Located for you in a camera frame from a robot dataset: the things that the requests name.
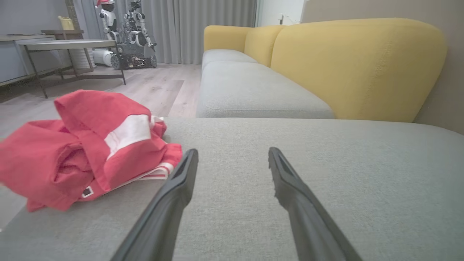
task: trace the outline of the gray curtain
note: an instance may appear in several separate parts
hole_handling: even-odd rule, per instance
[[[100,18],[101,7],[95,8],[96,0],[74,0],[77,17],[84,36],[87,39],[106,39],[103,33],[103,22]],[[124,13],[129,9],[130,0],[116,0],[113,12],[116,15],[118,31],[124,23]]]
[[[144,0],[160,63],[201,64],[208,25],[254,27],[257,0]]]

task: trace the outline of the red jacket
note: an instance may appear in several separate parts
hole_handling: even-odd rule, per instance
[[[67,210],[137,179],[166,179],[179,144],[166,125],[120,93],[75,91],[55,100],[62,120],[28,122],[0,143],[0,182],[27,209]]]

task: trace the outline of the fabric upholstery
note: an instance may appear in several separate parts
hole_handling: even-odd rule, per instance
[[[464,136],[357,120],[166,119],[168,142],[199,150],[174,260],[297,260],[274,197],[281,149],[363,260],[464,259]],[[159,189],[134,182],[67,212],[24,210],[0,233],[2,260],[109,260]]]
[[[205,67],[197,117],[333,118],[317,96],[256,63],[214,62]]]
[[[207,26],[204,32],[204,51],[230,49],[245,51],[245,39],[251,27]]]
[[[411,122],[446,56],[435,27],[400,18],[287,26],[271,68],[308,89],[339,119]]]
[[[245,54],[270,67],[274,42],[283,28],[285,26],[263,26],[249,30],[245,40]]]
[[[203,71],[205,69],[205,66],[211,62],[257,63],[255,59],[236,50],[214,49],[208,50],[203,53],[203,63],[201,64],[201,71]]]

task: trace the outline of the yellow sofa back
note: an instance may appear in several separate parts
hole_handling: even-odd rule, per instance
[[[207,26],[203,34],[203,50],[227,49],[245,52],[246,35],[251,27]]]
[[[442,33],[415,20],[340,20],[287,26],[271,69],[324,100],[338,119],[412,122],[441,72]]]
[[[264,26],[250,29],[246,35],[245,54],[270,67],[274,42],[284,27]]]

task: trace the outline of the gray seat cushion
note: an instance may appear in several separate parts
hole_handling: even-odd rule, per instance
[[[215,62],[203,71],[197,117],[334,118],[300,85],[255,63]]]
[[[166,119],[165,138],[197,148],[174,260],[297,260],[274,197],[281,149],[364,260],[463,260],[464,136],[358,120]],[[0,232],[2,260],[109,260],[160,186],[135,182],[67,212],[20,212]]]
[[[201,71],[203,71],[206,65],[211,62],[257,63],[255,59],[239,51],[226,50],[226,49],[213,49],[213,50],[205,51],[203,53]]]

